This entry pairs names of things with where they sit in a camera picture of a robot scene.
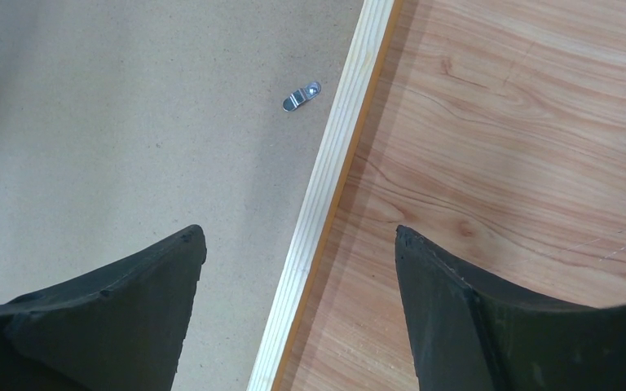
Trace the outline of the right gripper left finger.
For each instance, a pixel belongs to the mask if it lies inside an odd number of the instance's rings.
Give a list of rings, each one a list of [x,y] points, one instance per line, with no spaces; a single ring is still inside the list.
[[[1,304],[0,390],[171,389],[206,255],[190,225]]]

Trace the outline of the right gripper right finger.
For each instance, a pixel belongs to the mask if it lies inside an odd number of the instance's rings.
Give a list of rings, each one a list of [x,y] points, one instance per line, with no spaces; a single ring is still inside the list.
[[[626,304],[519,286],[407,226],[395,268],[422,390],[626,390]]]

